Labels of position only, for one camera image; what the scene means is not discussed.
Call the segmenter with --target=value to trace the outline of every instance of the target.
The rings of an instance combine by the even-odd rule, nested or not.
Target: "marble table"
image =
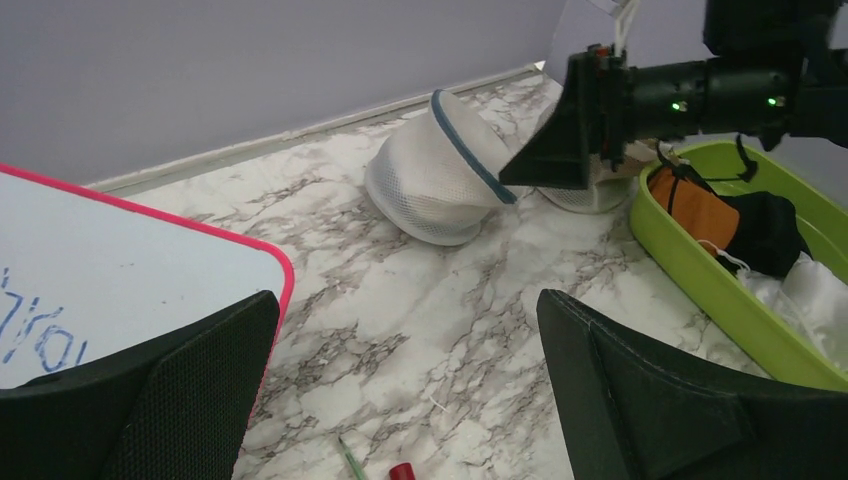
[[[515,147],[559,91],[535,76],[464,100]],[[422,479],[571,478],[536,323],[543,288],[761,373],[633,239],[626,205],[578,215],[534,192],[462,247],[400,232],[371,205],[363,172],[420,113],[131,197],[274,243],[294,263],[294,296],[235,479],[351,478],[339,435],[372,479],[404,461]]]

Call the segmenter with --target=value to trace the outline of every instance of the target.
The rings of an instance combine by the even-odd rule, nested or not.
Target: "gray wall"
[[[613,41],[613,20],[589,0],[566,0],[554,36],[545,71],[553,78],[565,78],[568,55],[592,43]],[[643,0],[633,20],[627,40],[628,59],[634,66],[700,60],[710,57],[701,43],[705,0]],[[848,46],[848,7],[839,17],[833,46]],[[730,136],[701,136],[687,143]],[[747,143],[760,147],[759,141]],[[835,201],[848,207],[848,150],[826,140],[785,137],[769,154],[816,186]]]
[[[3,0],[0,161],[78,183],[541,60],[564,0]]]

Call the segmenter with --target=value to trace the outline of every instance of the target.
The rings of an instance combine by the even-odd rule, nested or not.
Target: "robotic arm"
[[[505,185],[585,189],[590,155],[613,170],[624,145],[739,132],[771,151],[784,135],[848,147],[848,50],[831,50],[845,0],[707,0],[715,57],[650,68],[593,45],[572,55],[550,120],[500,172]]]

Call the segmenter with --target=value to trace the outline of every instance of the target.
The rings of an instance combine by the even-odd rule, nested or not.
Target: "black textured surface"
[[[229,479],[278,317],[274,295],[262,292],[114,355],[0,390],[0,478]],[[195,470],[201,462],[208,467]]]
[[[576,480],[848,478],[848,394],[716,365],[562,292],[537,311]]]

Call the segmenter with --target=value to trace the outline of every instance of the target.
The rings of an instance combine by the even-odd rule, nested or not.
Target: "green marker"
[[[365,471],[362,470],[362,465],[356,461],[356,458],[353,457],[353,452],[350,451],[347,444],[344,443],[342,437],[339,437],[339,445],[342,446],[342,452],[345,455],[345,460],[347,460],[347,464],[350,465],[350,469],[353,471],[353,478],[356,480],[368,480],[365,478]]]

